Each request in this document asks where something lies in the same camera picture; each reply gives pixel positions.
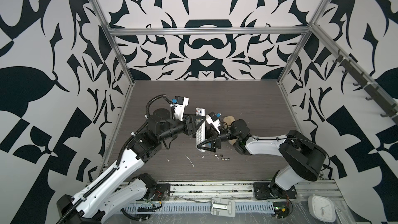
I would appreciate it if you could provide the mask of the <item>white remote control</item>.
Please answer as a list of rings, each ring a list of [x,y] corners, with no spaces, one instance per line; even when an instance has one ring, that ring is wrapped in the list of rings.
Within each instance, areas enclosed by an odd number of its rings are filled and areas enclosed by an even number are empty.
[[[205,117],[205,109],[197,107],[196,108],[196,115]],[[205,121],[203,121],[203,123],[201,124],[201,126],[199,127],[199,129],[196,132],[196,143],[197,143],[197,145],[201,144],[204,141],[205,141]]]

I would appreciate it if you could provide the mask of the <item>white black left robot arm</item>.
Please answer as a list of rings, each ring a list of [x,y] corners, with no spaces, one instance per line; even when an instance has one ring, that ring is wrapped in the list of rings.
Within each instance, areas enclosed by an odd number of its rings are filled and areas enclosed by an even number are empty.
[[[170,149],[166,141],[175,140],[180,134],[200,137],[205,134],[207,120],[203,109],[186,114],[187,97],[168,99],[157,95],[146,104],[146,120],[123,144],[117,160],[97,179],[73,196],[65,195],[57,203],[59,224],[103,224],[129,203],[153,198],[156,181],[142,173],[125,187],[121,184],[145,165],[163,147]]]

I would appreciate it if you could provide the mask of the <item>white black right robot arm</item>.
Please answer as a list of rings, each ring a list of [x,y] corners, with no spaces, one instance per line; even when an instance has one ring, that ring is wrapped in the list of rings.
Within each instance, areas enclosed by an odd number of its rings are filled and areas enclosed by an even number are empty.
[[[259,137],[251,134],[242,119],[231,123],[202,120],[197,125],[195,137],[199,150],[216,152],[223,142],[233,141],[234,149],[241,155],[272,155],[285,159],[288,165],[277,171],[270,183],[254,185],[258,200],[288,197],[297,183],[317,181],[328,157],[323,148],[295,130],[280,136]]]

